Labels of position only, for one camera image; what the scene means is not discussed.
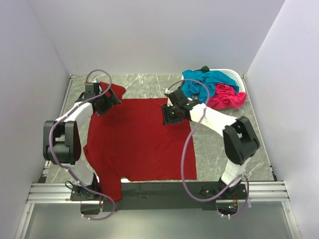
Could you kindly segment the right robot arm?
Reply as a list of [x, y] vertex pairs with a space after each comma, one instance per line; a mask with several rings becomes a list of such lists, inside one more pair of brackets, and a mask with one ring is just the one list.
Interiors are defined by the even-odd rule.
[[250, 120], [220, 113], [197, 99], [190, 99], [181, 89], [166, 90], [167, 103], [162, 105], [163, 125], [182, 123], [185, 119], [201, 124], [223, 137], [228, 158], [219, 180], [219, 194], [225, 199], [236, 193], [250, 158], [260, 148], [260, 142]]

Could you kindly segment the red t-shirt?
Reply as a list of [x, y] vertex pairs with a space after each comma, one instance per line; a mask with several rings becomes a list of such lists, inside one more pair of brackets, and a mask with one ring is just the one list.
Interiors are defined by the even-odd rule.
[[165, 126], [165, 98], [125, 99], [125, 88], [111, 84], [121, 100], [103, 115], [91, 116], [84, 154], [98, 175], [103, 194], [122, 199], [121, 179], [134, 182], [195, 180], [193, 142], [184, 148], [190, 124]]

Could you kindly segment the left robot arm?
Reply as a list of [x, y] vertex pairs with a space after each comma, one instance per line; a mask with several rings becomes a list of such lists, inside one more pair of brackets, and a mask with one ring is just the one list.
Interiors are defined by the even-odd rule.
[[121, 101], [111, 86], [102, 89], [98, 82], [85, 83], [85, 91], [63, 116], [47, 120], [43, 125], [43, 157], [65, 169], [76, 181], [73, 190], [82, 187], [88, 200], [99, 196], [100, 188], [95, 173], [89, 170], [81, 157], [79, 128], [92, 115], [101, 116]]

